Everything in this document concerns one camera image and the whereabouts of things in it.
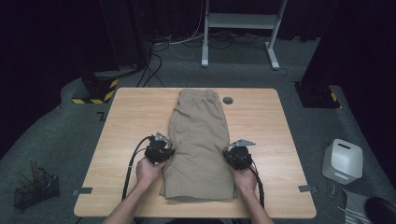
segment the khaki shorts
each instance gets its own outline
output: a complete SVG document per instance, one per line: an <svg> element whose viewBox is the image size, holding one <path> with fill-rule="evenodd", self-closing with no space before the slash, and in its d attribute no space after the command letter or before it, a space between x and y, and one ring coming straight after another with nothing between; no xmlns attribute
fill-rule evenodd
<svg viewBox="0 0 396 224"><path fill-rule="evenodd" d="M184 89L169 121L175 155L163 168L161 195L180 201L229 200L233 176L222 156L230 135L218 95Z"/></svg>

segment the wire basket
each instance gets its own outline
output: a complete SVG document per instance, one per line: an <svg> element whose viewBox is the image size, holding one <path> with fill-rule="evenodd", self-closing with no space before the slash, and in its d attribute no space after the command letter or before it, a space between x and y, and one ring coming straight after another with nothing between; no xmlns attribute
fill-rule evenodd
<svg viewBox="0 0 396 224"><path fill-rule="evenodd" d="M41 179L15 189L14 208L21 209L23 212L24 209L55 196L58 198L60 196L59 178L45 172Z"/></svg>

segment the dark curtain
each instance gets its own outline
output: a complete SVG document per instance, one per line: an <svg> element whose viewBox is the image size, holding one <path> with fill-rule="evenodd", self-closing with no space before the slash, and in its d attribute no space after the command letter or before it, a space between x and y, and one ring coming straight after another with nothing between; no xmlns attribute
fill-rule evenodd
<svg viewBox="0 0 396 224"><path fill-rule="evenodd" d="M78 74L66 54L57 1L0 4L0 158L40 117L61 102Z"/></svg>
<svg viewBox="0 0 396 224"><path fill-rule="evenodd" d="M342 88L371 150L396 188L396 6L341 0L302 83Z"/></svg>
<svg viewBox="0 0 396 224"><path fill-rule="evenodd" d="M210 12L276 14L280 0L211 0ZM303 41L322 37L327 24L336 8L338 0L289 0L279 28L278 38L293 39L300 36ZM158 35L188 36L198 26L201 1L153 0L155 27ZM199 32L204 31L204 14ZM270 35L271 31L237 30L256 35Z"/></svg>

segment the metal frame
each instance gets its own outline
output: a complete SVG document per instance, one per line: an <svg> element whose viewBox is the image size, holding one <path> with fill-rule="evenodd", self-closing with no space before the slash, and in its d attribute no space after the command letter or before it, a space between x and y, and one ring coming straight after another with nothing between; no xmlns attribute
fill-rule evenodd
<svg viewBox="0 0 396 224"><path fill-rule="evenodd" d="M209 27L228 27L245 29L272 29L273 32L271 33L270 41L265 42L265 49L267 50L273 69L279 69L279 63L277 62L274 52L274 44L288 0L282 0L280 9L276 15L209 13L209 1L210 0L206 0L205 6L205 30L202 48L202 67L209 66Z"/></svg>

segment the white device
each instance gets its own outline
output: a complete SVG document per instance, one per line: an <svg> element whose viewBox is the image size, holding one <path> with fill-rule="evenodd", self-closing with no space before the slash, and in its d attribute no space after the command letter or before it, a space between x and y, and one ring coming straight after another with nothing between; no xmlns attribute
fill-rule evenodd
<svg viewBox="0 0 396 224"><path fill-rule="evenodd" d="M363 173L361 148L341 139L335 139L325 151L322 173L343 185L361 178Z"/></svg>

